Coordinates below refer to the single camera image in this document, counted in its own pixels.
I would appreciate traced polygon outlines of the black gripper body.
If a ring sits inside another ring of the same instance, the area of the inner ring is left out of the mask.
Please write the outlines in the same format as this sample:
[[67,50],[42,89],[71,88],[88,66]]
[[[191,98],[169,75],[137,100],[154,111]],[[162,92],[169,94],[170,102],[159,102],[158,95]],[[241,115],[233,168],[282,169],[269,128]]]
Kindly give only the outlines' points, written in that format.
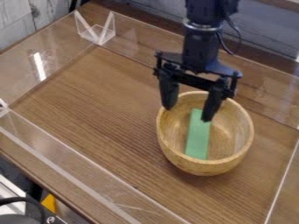
[[226,66],[219,60],[219,48],[229,54],[234,52],[226,47],[221,30],[201,31],[189,29],[183,40],[182,52],[157,52],[154,75],[166,71],[177,79],[179,85],[187,85],[210,93],[217,82],[226,84],[223,99],[237,94],[237,85],[242,72]]

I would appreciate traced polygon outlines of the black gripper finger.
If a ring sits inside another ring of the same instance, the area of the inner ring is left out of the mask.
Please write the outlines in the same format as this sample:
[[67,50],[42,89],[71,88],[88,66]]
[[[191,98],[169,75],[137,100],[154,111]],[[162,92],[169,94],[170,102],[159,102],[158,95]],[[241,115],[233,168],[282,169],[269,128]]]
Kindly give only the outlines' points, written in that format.
[[213,117],[218,113],[223,101],[225,91],[226,91],[226,84],[222,81],[217,82],[210,89],[209,98],[207,101],[205,102],[201,118],[205,122],[210,122],[213,120]]
[[159,73],[159,88],[163,107],[171,110],[178,102],[179,83],[174,76],[166,71]]

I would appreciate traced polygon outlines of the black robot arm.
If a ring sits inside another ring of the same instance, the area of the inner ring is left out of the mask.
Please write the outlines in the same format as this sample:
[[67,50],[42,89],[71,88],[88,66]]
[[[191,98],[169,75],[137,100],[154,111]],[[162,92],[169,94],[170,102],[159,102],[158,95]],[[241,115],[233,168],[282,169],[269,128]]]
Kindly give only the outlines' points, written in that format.
[[154,75],[159,80],[162,104],[171,109],[179,98],[182,84],[209,92],[201,119],[213,120],[225,100],[237,94],[242,72],[219,61],[225,48],[223,25],[239,10],[239,0],[186,0],[182,52],[158,52]]

